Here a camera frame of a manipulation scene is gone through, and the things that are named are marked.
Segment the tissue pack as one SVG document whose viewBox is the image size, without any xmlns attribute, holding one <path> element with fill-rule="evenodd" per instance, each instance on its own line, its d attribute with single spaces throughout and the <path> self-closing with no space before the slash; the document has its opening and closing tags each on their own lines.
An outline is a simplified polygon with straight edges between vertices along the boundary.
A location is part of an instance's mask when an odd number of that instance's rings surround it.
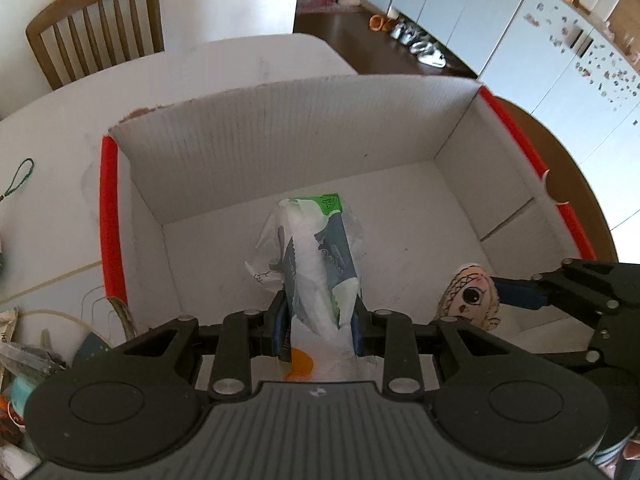
<svg viewBox="0 0 640 480">
<path fill-rule="evenodd" d="M 350 321 L 360 278 L 357 225 L 336 193 L 284 198 L 270 212 L 245 263 L 266 289 L 282 288 L 291 312 L 293 382 L 354 382 L 362 373 Z"/>
</svg>

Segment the cartoon face plush toy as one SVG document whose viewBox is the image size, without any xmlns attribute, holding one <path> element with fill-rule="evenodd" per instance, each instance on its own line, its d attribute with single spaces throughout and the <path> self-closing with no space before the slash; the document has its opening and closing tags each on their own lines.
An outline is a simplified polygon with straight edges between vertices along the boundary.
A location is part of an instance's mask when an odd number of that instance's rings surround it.
<svg viewBox="0 0 640 480">
<path fill-rule="evenodd" d="M 442 293 L 435 320 L 463 318 L 490 332 L 501 322 L 500 302 L 491 276 L 478 264 L 469 263 L 456 273 Z"/>
</svg>

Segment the green sachet with tassel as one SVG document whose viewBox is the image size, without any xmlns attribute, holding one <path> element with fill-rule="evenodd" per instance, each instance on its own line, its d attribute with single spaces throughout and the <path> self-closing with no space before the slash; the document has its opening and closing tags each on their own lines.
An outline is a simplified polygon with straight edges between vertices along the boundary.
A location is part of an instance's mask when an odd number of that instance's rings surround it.
<svg viewBox="0 0 640 480">
<path fill-rule="evenodd" d="M 23 159 L 14 171 L 14 175 L 4 191 L 0 194 L 0 202 L 16 193 L 32 176 L 35 169 L 35 161 L 31 157 Z"/>
</svg>

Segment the wooden chair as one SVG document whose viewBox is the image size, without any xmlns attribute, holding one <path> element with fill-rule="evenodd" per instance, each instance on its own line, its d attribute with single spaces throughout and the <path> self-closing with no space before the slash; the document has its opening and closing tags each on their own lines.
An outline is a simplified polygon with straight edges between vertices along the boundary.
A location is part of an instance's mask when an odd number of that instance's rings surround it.
<svg viewBox="0 0 640 480">
<path fill-rule="evenodd" d="M 55 0 L 25 34 L 53 90 L 165 50 L 160 0 Z"/>
</svg>

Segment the white kitchen cabinets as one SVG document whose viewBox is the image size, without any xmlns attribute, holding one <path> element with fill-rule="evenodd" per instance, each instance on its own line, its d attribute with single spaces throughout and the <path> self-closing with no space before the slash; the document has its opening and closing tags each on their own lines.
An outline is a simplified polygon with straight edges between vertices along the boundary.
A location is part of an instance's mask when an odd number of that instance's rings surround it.
<svg viewBox="0 0 640 480">
<path fill-rule="evenodd" d="M 563 0 L 364 0 L 428 32 L 587 170 L 608 225 L 639 215 L 639 74 Z"/>
</svg>

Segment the red white cardboard box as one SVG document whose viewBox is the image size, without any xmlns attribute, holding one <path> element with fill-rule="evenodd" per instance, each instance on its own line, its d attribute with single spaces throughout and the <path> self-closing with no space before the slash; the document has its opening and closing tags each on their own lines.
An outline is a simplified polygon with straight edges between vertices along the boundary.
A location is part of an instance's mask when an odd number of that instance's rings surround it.
<svg viewBox="0 0 640 480">
<path fill-rule="evenodd" d="M 529 278 L 594 258 L 551 174 L 469 79 L 310 78 L 139 110 L 101 146 L 106 296 L 133 335 L 263 308 L 285 215 L 340 214 L 368 307 L 425 323 L 467 263 Z"/>
</svg>

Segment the orange slippers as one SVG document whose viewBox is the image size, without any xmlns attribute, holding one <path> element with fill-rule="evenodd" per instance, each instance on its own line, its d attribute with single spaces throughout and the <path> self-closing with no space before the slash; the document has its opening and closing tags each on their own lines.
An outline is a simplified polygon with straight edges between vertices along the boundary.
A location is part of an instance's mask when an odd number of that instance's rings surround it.
<svg viewBox="0 0 640 480">
<path fill-rule="evenodd" d="M 394 26 L 394 21 L 386 15 L 374 14 L 369 20 L 369 29 L 372 32 L 388 32 Z"/>
</svg>

